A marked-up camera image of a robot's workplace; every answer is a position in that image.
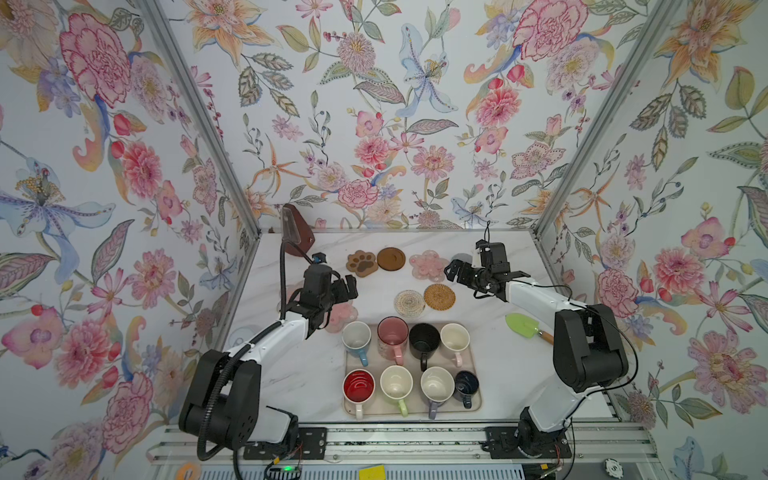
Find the grey blue round coaster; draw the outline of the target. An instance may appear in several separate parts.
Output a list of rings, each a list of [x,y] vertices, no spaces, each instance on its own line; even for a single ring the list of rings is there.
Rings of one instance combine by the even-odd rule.
[[[471,267],[477,267],[479,265],[477,256],[474,253],[457,253],[451,258],[451,261],[461,261],[469,264]]]

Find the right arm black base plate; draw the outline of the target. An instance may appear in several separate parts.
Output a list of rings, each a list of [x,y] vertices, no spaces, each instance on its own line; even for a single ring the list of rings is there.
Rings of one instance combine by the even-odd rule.
[[[526,426],[486,427],[482,449],[494,460],[571,459],[573,452],[565,430],[539,432]]]

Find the white embroidered round coaster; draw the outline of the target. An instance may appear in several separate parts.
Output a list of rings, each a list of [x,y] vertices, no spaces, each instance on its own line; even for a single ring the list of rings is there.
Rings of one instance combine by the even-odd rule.
[[[396,295],[394,308],[403,319],[417,319],[425,311],[426,302],[418,291],[405,290]]]

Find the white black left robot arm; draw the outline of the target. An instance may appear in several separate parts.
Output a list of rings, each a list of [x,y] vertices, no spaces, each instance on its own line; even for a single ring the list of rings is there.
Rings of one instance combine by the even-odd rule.
[[[180,430],[197,438],[199,460],[250,444],[265,445],[274,456],[297,447],[298,417],[261,401],[262,374],[326,326],[335,305],[357,297],[354,276],[311,264],[278,320],[236,347],[201,357],[179,417]]]

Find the woven rattan round coaster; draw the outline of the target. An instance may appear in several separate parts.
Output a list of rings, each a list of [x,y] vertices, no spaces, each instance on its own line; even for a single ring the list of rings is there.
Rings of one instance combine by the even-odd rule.
[[[456,302],[455,292],[443,284],[432,284],[424,290],[423,298],[427,306],[436,311],[447,311]]]

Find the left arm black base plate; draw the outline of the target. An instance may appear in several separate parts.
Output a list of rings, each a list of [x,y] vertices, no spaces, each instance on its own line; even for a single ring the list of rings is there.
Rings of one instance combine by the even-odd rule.
[[[282,443],[249,442],[241,457],[252,461],[323,460],[328,445],[325,427],[297,427]]]

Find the brown paw shaped coaster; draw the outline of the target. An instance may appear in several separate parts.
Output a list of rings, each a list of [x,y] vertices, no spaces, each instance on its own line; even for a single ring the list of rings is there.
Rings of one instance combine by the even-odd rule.
[[[357,250],[347,257],[346,269],[359,278],[365,278],[379,268],[376,254]]]

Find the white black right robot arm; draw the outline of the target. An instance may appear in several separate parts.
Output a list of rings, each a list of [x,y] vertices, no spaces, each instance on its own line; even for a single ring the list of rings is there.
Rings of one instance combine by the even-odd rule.
[[[480,300],[496,298],[547,322],[552,329],[555,372],[535,401],[520,414],[518,432],[539,436],[562,433],[585,399],[605,392],[624,377],[629,361],[613,311],[585,304],[514,271],[505,245],[479,240],[473,257],[457,255],[444,268],[446,278],[468,287]]]

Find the pink flower coaster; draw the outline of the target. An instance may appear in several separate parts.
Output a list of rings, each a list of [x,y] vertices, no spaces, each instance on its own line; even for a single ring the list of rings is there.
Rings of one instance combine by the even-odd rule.
[[[409,258],[412,276],[418,280],[429,280],[433,283],[446,280],[445,268],[449,263],[448,259],[441,257],[434,250],[426,250]]]
[[[344,327],[358,319],[358,311],[354,307],[353,302],[336,304],[331,310],[330,320],[326,325],[324,331],[329,334],[340,333]]]

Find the brown round wooden coaster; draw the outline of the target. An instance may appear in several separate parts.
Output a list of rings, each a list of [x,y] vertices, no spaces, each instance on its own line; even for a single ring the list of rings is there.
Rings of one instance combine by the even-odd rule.
[[[377,253],[376,259],[378,266],[385,271],[400,270],[406,263],[404,252],[395,247],[383,248]]]

